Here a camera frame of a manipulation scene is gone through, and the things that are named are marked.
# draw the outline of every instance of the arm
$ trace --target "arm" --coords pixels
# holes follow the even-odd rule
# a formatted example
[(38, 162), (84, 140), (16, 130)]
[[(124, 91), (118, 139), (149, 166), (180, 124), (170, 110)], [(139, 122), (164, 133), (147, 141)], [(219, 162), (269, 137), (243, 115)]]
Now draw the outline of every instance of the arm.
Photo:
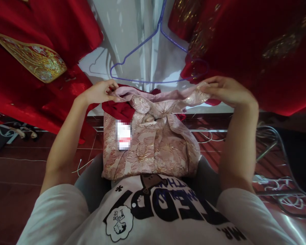
[(117, 97), (107, 94), (109, 86), (118, 88), (114, 80), (102, 81), (87, 89), (74, 100), (51, 147), (40, 195), (53, 186), (71, 183), (73, 158), (77, 150), (86, 110), (92, 103), (117, 100)]
[(213, 77), (205, 82), (210, 83), (210, 87), (203, 87), (203, 92), (234, 107), (219, 165), (221, 188), (240, 188), (254, 193), (252, 178), (256, 163), (258, 103), (234, 79)]

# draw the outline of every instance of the hand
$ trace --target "hand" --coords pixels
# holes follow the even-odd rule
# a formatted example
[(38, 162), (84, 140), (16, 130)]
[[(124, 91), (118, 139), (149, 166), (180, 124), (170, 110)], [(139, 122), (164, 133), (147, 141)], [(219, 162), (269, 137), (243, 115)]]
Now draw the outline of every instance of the hand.
[(113, 100), (114, 102), (120, 102), (118, 97), (108, 95), (109, 92), (111, 92), (109, 87), (111, 87), (113, 90), (119, 88), (118, 84), (113, 79), (101, 81), (85, 90), (79, 95), (79, 97), (84, 99), (88, 105), (93, 103), (103, 103), (110, 100)]
[(210, 94), (212, 99), (221, 100), (233, 108), (241, 105), (256, 105), (258, 108), (253, 94), (235, 79), (216, 76), (205, 79), (202, 83), (210, 85), (203, 85), (200, 90)]

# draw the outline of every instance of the pink jacquard garment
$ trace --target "pink jacquard garment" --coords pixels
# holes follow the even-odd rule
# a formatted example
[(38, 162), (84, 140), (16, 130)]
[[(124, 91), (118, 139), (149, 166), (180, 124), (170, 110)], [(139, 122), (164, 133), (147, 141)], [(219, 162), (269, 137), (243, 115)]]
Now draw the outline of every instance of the pink jacquard garment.
[(128, 101), (135, 109), (133, 139), (129, 150), (119, 151), (116, 119), (104, 113), (104, 152), (102, 177), (118, 180), (139, 174), (164, 174), (175, 177), (196, 175), (200, 147), (194, 135), (174, 114), (186, 106), (204, 103), (210, 96), (198, 88), (157, 95), (132, 87), (120, 87), (111, 95)]

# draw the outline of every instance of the wire hanger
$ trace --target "wire hanger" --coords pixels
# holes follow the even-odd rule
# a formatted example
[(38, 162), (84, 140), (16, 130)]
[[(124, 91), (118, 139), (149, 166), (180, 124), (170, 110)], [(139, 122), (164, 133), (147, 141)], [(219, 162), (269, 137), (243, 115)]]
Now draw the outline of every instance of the wire hanger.
[[(174, 83), (174, 82), (180, 82), (180, 81), (184, 81), (184, 80), (188, 80), (188, 79), (193, 79), (193, 78), (198, 78), (200, 76), (203, 76), (205, 74), (208, 73), (208, 70), (209, 70), (209, 65), (208, 63), (205, 61), (205, 60), (202, 60), (202, 59), (193, 59), (192, 56), (190, 55), (190, 53), (188, 52), (188, 50), (186, 50), (185, 48), (181, 47), (179, 44), (177, 44), (171, 37), (169, 37), (162, 29), (162, 21), (163, 21), (163, 15), (164, 15), (164, 10), (165, 10), (165, 7), (166, 7), (166, 0), (163, 1), (163, 5), (162, 5), (162, 10), (161, 10), (161, 14), (160, 14), (160, 18), (159, 18), (159, 21), (157, 23), (157, 27), (156, 27), (156, 30), (152, 33), (152, 35), (150, 35), (146, 40), (144, 40), (140, 45), (138, 45), (134, 50), (132, 50), (129, 54), (127, 54), (125, 56), (125, 58), (123, 59), (123, 62), (122, 63), (116, 63), (114, 64), (111, 69), (110, 69), (110, 76), (112, 78), (115, 78), (115, 79), (120, 79), (120, 80), (125, 80), (125, 81), (131, 81), (131, 82), (140, 82), (140, 83)], [(169, 82), (150, 82), (150, 81), (138, 81), (138, 80), (133, 80), (133, 79), (126, 79), (126, 78), (118, 78), (118, 77), (114, 77), (112, 75), (112, 69), (115, 68), (117, 65), (123, 65), (126, 61), (126, 59), (131, 55), (133, 54), (137, 49), (139, 49), (141, 46), (143, 46), (147, 41), (149, 41), (150, 39), (152, 39), (159, 31), (159, 28), (160, 28), (160, 31), (162, 33), (162, 35), (164, 35), (166, 37), (166, 39), (168, 39), (170, 42), (172, 42), (175, 46), (177, 46), (178, 48), (180, 48), (182, 51), (184, 51), (186, 54), (190, 55), (190, 58), (192, 60), (192, 62), (194, 61), (200, 61), (202, 63), (204, 63), (206, 65), (206, 71), (202, 74), (199, 74), (199, 75), (196, 75), (196, 76), (190, 76), (190, 77), (186, 77), (186, 78), (183, 78), (183, 79), (179, 79), (179, 80), (175, 80), (175, 81), (169, 81)]]

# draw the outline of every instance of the red embroidered garment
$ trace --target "red embroidered garment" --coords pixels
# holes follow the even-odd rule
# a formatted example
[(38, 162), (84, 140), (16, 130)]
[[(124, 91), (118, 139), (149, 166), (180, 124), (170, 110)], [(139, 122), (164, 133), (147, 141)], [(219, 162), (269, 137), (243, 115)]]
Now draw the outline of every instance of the red embroidered garment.
[[(168, 26), (210, 65), (191, 83), (233, 77), (266, 111), (306, 112), (306, 1), (176, 0)], [(187, 57), (181, 77), (204, 71)]]
[[(102, 39), (85, 0), (0, 1), (0, 112), (58, 133), (92, 85), (77, 62)], [(81, 138), (88, 133), (85, 124)]]

